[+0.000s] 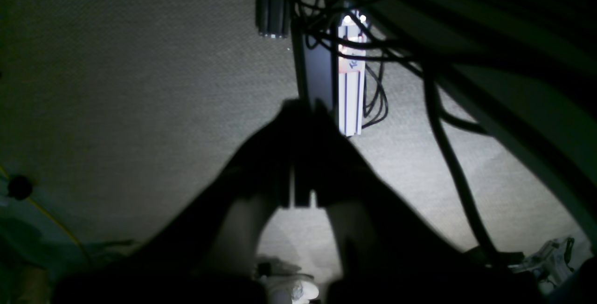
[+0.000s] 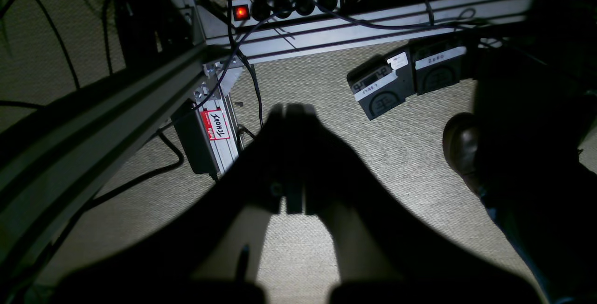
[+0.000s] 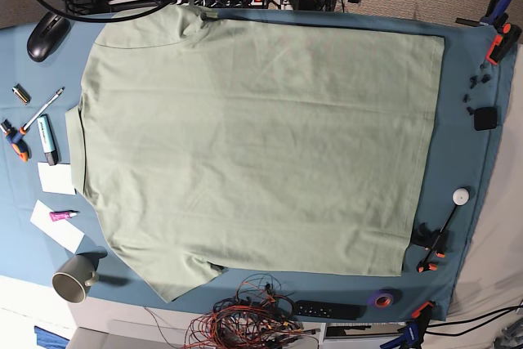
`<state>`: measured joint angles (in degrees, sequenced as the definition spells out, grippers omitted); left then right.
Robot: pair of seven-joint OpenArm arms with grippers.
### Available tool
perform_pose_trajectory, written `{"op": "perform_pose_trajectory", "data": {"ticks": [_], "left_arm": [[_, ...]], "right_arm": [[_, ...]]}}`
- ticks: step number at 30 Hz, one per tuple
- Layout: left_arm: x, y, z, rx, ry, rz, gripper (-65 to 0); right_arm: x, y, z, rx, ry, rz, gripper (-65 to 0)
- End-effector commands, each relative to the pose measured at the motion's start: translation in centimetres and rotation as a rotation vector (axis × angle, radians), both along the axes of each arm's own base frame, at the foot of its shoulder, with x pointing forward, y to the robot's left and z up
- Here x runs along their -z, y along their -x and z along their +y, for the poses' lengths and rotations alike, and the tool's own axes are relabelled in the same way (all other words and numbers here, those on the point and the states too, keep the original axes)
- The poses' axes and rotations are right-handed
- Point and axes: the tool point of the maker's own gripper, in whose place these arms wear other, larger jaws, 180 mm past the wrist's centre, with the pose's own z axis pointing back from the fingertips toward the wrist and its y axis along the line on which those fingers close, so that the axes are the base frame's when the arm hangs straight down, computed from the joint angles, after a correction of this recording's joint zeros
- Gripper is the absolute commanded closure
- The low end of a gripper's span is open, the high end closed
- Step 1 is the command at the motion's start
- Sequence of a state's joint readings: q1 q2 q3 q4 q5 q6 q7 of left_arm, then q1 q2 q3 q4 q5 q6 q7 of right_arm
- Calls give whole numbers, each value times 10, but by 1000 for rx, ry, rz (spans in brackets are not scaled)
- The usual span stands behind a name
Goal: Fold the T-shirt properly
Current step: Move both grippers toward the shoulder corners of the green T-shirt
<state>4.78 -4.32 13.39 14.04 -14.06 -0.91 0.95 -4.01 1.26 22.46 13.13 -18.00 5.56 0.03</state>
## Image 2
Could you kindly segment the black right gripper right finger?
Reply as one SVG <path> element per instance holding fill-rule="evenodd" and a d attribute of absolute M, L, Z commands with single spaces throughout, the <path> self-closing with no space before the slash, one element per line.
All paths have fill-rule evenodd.
<path fill-rule="evenodd" d="M 308 104 L 286 123 L 305 209 L 330 232 L 340 283 L 331 304 L 540 304 L 524 278 L 469 253 L 407 210 Z"/>

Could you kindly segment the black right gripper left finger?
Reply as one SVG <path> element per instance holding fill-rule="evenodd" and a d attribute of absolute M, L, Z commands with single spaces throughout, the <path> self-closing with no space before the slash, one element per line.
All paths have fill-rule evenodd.
<path fill-rule="evenodd" d="M 282 104 L 239 159 L 196 203 L 147 238 L 61 281 L 62 304 L 247 304 L 280 197 L 277 132 Z"/>

